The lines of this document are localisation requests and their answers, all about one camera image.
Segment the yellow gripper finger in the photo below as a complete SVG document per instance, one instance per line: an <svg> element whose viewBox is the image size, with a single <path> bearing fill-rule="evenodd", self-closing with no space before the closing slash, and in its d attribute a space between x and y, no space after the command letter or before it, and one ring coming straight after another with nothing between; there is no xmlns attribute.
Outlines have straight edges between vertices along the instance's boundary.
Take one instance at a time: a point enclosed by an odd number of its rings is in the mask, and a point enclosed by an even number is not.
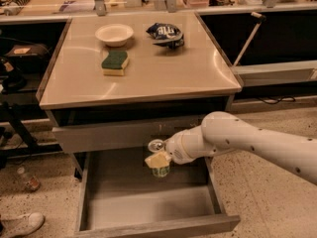
<svg viewBox="0 0 317 238"><path fill-rule="evenodd" d="M171 156L167 152L161 151L147 157L145 162L151 169L164 168L171 162Z"/></svg>

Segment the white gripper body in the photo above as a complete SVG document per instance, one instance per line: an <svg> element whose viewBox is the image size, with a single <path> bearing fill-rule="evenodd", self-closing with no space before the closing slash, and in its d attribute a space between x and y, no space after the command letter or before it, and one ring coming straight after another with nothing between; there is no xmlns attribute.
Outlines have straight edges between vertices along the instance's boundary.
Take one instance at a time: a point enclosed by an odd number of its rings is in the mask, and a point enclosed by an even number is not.
<svg viewBox="0 0 317 238"><path fill-rule="evenodd" d="M194 159L186 153L182 144L182 138L185 134L185 131L178 132L165 141L165 150L169 153L172 160L179 165L194 161Z"/></svg>

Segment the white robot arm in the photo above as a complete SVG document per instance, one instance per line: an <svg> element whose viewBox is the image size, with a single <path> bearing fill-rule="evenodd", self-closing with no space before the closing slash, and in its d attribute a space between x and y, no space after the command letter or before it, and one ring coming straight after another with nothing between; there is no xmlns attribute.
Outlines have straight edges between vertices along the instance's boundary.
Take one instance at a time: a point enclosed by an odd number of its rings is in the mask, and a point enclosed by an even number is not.
<svg viewBox="0 0 317 238"><path fill-rule="evenodd" d="M152 154L146 164L159 177L168 174L171 163L184 165L242 150L317 183L316 139L258 128L226 112L212 112L194 128L152 140L148 149Z"/></svg>

